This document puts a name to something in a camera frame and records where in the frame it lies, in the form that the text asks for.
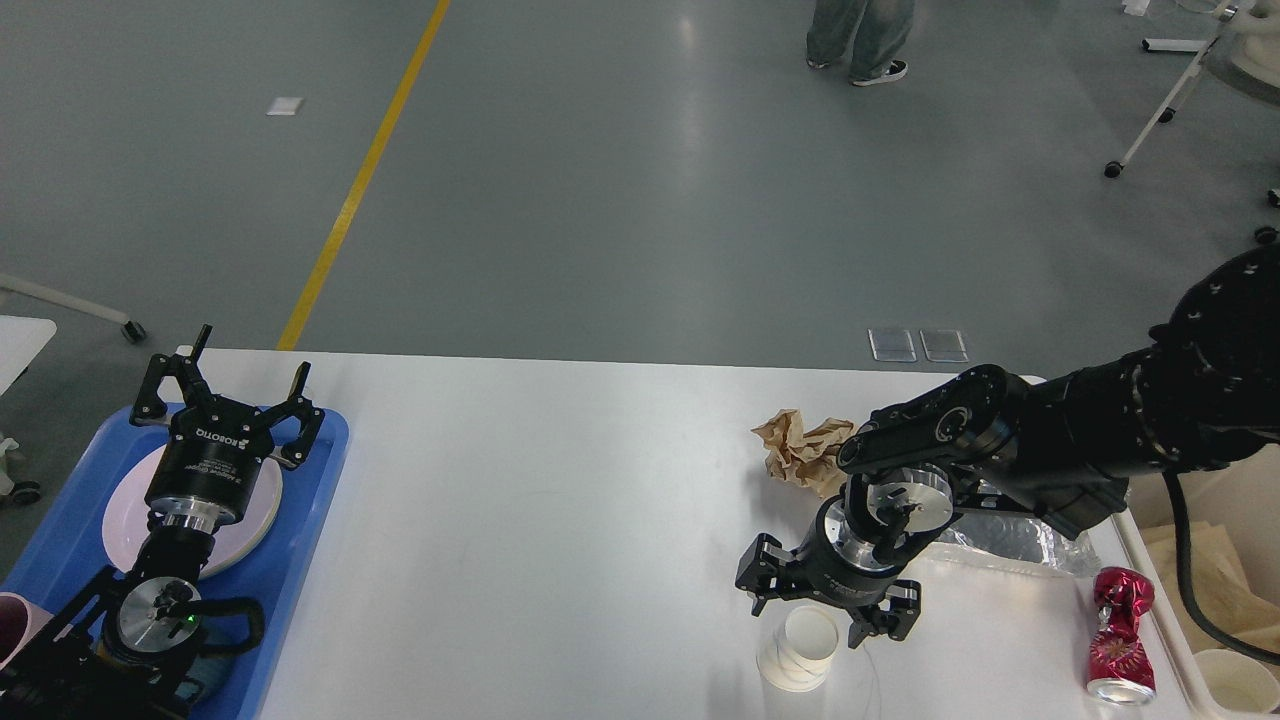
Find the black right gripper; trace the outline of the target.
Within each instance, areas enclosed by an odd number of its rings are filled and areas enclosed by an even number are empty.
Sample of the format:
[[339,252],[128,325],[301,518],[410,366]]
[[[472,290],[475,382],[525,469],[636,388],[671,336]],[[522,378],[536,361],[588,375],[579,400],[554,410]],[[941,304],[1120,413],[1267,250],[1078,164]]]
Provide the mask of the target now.
[[754,618],[776,600],[846,607],[850,650],[872,637],[905,641],[922,615],[920,582],[900,578],[916,553],[908,529],[915,514],[915,503],[892,501],[879,511],[837,495],[795,551],[759,533],[739,560],[735,587],[751,596]]

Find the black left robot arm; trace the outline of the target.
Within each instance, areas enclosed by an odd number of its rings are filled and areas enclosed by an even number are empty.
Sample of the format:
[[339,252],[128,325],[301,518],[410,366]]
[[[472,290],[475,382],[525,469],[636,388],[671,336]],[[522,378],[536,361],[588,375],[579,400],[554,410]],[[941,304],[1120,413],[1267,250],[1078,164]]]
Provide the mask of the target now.
[[252,719],[340,473],[344,419],[151,357],[3,583],[5,719]]

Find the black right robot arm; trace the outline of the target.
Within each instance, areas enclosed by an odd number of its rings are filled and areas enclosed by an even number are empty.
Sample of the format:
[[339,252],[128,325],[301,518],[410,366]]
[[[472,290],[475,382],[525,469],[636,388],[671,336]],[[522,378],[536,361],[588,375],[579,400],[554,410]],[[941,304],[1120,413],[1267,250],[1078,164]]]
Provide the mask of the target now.
[[1277,245],[1265,243],[1189,288],[1147,348],[1037,384],[979,365],[873,411],[838,447],[845,482],[800,546],[764,533],[744,552],[733,583],[751,614],[814,600],[850,615],[851,647],[901,641],[920,609],[902,571],[961,516],[1034,518],[1075,539],[1125,510],[1133,477],[1158,473],[1189,616],[1226,648],[1276,664],[1199,607],[1180,477],[1277,443]]

